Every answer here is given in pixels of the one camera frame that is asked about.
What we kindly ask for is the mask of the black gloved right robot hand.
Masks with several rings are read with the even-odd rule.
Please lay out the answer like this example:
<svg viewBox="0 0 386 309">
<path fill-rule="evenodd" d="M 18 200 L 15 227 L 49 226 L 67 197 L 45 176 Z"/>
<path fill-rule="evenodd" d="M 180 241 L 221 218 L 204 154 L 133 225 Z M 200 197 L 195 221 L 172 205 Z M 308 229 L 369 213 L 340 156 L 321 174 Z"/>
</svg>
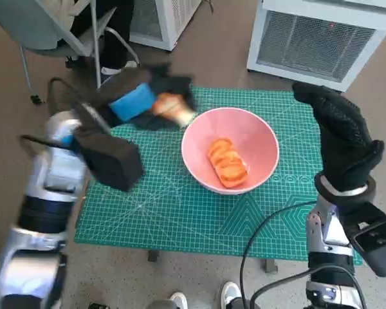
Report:
<svg viewBox="0 0 386 309">
<path fill-rule="evenodd" d="M 360 108 L 325 86 L 296 82 L 292 90 L 295 100 L 313 109 L 327 181 L 340 192 L 365 186 L 381 162 L 385 144 L 371 138 Z"/>
</svg>

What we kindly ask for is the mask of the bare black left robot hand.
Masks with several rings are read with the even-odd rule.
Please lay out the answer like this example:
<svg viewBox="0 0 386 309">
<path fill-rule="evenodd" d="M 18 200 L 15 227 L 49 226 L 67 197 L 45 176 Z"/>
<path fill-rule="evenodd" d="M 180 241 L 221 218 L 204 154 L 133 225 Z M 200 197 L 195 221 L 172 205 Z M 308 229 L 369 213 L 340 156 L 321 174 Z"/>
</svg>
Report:
<svg viewBox="0 0 386 309">
<path fill-rule="evenodd" d="M 149 131 L 176 129 L 195 118 L 197 105 L 190 88 L 191 77 L 173 75 L 167 64 L 150 68 L 149 74 L 148 82 L 96 108 L 111 127 L 131 123 Z"/>
</svg>

